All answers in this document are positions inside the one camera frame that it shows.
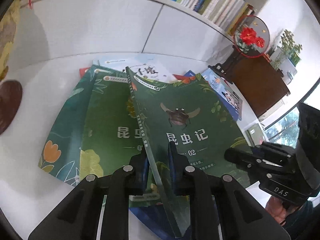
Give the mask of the person's right hand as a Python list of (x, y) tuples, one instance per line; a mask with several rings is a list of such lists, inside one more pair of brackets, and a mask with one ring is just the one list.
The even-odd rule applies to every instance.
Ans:
[(265, 210), (280, 224), (285, 224), (285, 219), (290, 214), (285, 207), (283, 202), (274, 196), (271, 196), (266, 203)]

